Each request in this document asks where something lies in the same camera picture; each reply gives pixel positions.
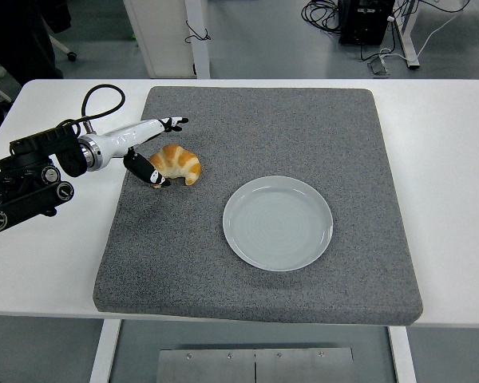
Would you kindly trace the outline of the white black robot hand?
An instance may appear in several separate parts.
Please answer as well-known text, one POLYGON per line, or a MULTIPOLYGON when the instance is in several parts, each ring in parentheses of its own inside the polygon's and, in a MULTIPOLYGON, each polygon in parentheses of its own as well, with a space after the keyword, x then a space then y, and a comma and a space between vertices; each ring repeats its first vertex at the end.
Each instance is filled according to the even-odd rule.
POLYGON ((182 130, 180 125, 186 123, 188 118, 180 116, 144 120, 96 136, 95 168, 99 170, 107 166, 111 159, 121 158, 123 165, 138 179, 147 184, 169 186, 170 182, 146 158, 136 153, 134 147, 152 140, 163 132, 180 132, 182 130))

